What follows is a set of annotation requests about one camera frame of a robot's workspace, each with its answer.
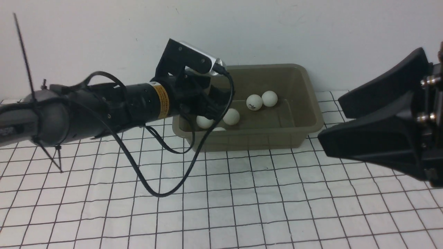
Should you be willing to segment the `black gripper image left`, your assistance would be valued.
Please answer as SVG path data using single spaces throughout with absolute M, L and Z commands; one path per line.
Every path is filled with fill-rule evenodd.
M 136 127 L 180 114 L 217 120 L 228 105 L 231 90 L 210 86 L 210 78 L 195 74 L 158 77 L 127 87 L 125 126 Z

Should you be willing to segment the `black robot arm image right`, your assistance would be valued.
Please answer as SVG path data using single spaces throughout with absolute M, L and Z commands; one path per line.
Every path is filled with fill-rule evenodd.
M 383 75 L 342 95 L 349 121 L 320 132 L 326 155 L 402 172 L 433 188 L 443 184 L 442 50 L 429 63 L 417 48 Z

